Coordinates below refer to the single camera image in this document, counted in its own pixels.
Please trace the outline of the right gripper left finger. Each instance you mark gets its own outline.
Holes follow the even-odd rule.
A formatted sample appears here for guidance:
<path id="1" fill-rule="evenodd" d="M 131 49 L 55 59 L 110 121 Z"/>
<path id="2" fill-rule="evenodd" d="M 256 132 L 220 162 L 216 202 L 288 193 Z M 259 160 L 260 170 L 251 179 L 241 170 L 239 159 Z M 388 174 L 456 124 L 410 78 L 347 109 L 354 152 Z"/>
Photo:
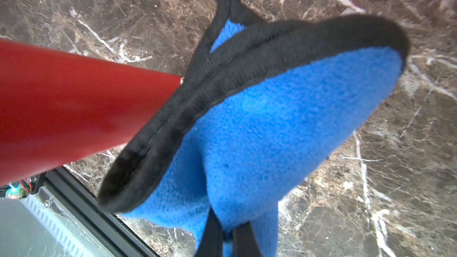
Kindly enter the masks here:
<path id="1" fill-rule="evenodd" d="M 194 257 L 222 257 L 224 234 L 219 219 L 211 208 L 201 242 Z"/>

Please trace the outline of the blue cleaning cloth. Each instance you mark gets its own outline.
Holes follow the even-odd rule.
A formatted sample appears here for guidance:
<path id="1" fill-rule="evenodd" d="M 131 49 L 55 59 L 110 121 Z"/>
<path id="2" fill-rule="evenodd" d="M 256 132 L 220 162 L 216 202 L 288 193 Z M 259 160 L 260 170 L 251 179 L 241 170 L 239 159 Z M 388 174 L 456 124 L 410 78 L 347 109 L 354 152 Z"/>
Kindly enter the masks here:
<path id="1" fill-rule="evenodd" d="M 378 16 L 267 22 L 216 1 L 183 83 L 120 152 L 98 203 L 191 232 L 197 249 L 212 208 L 223 257 L 247 222 L 274 257 L 279 201 L 392 93 L 409 40 Z"/>

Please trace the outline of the red thermos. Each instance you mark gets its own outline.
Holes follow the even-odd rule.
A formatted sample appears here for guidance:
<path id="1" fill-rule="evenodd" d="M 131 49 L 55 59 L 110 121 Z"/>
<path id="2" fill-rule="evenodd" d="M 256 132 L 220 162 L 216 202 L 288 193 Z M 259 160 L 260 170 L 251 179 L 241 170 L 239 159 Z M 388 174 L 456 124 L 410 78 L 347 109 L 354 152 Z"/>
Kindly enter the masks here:
<path id="1" fill-rule="evenodd" d="M 127 143 L 181 78 L 1 41 L 1 184 Z"/>

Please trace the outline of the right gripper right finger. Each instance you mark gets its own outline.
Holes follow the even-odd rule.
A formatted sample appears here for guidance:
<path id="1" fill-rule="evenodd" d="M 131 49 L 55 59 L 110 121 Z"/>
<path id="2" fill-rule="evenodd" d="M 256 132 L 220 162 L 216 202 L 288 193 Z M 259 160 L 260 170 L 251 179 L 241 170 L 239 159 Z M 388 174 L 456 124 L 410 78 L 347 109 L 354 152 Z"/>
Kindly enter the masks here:
<path id="1" fill-rule="evenodd" d="M 262 257 L 251 222 L 235 228 L 232 236 L 234 257 Z"/>

